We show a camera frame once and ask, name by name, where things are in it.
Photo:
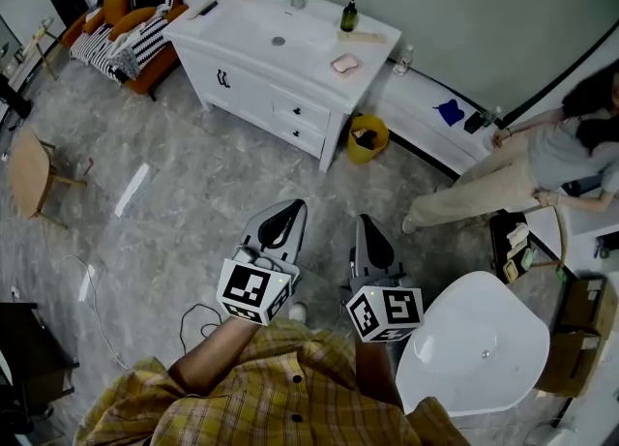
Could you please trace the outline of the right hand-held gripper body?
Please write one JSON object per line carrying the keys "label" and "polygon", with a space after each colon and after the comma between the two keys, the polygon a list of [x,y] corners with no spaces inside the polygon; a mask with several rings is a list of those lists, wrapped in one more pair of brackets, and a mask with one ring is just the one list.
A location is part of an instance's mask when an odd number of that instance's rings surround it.
{"label": "right hand-held gripper body", "polygon": [[362,215],[356,217],[349,252],[351,296],[345,308],[362,342],[399,342],[424,323],[423,296],[405,271],[403,256],[395,241],[395,272],[375,268],[362,273]]}

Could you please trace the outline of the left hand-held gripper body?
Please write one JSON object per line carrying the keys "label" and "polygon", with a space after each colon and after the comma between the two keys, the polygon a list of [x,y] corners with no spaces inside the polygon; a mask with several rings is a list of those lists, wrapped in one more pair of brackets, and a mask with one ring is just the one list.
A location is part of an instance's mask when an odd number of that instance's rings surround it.
{"label": "left hand-held gripper body", "polygon": [[261,224],[292,201],[278,202],[252,216],[232,256],[223,261],[216,298],[225,313],[267,326],[294,293],[300,270],[300,249],[262,247]]}

